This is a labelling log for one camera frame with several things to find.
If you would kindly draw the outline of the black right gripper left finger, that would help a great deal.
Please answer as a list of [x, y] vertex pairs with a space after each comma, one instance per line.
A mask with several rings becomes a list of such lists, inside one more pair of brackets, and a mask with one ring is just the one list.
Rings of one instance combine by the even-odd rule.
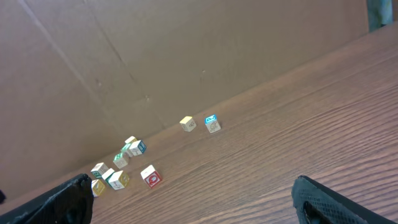
[[1, 215], [1, 224], [90, 224], [93, 202], [91, 178], [79, 174]]

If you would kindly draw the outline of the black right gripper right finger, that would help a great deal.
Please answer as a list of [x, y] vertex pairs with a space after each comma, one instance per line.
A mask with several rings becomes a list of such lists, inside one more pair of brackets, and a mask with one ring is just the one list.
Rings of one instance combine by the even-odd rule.
[[300, 224], [395, 224], [305, 175], [291, 195]]

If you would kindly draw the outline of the red Q wooden block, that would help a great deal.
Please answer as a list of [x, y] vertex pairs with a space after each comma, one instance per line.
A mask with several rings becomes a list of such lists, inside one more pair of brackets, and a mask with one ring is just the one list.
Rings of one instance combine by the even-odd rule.
[[153, 165], [150, 165], [141, 171], [141, 177], [151, 189], [162, 181], [160, 174], [156, 171]]

